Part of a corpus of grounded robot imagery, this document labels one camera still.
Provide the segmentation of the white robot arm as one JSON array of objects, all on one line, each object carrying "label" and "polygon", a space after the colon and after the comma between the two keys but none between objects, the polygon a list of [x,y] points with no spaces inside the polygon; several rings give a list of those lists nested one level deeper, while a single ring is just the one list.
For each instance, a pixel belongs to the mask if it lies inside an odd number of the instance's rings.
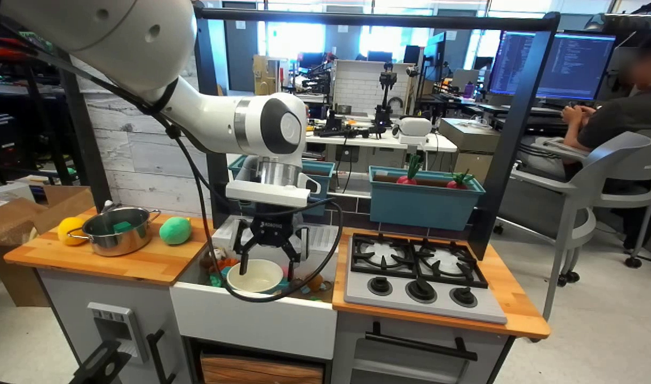
[{"label": "white robot arm", "polygon": [[149,115],[165,117],[206,154],[252,157],[262,177],[227,194],[305,208],[298,183],[308,107],[292,94],[210,96],[182,77],[197,44],[192,0],[0,0],[0,25],[29,31],[85,63]]}]

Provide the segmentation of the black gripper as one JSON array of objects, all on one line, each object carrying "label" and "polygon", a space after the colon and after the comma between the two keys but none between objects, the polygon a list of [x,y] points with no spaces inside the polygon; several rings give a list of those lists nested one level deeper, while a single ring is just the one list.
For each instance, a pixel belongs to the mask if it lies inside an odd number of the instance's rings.
[{"label": "black gripper", "polygon": [[298,266],[309,252],[309,228],[294,225],[286,215],[239,221],[233,250],[239,255],[239,276],[249,273],[251,250],[255,245],[280,247],[289,256],[289,282],[294,279]]}]

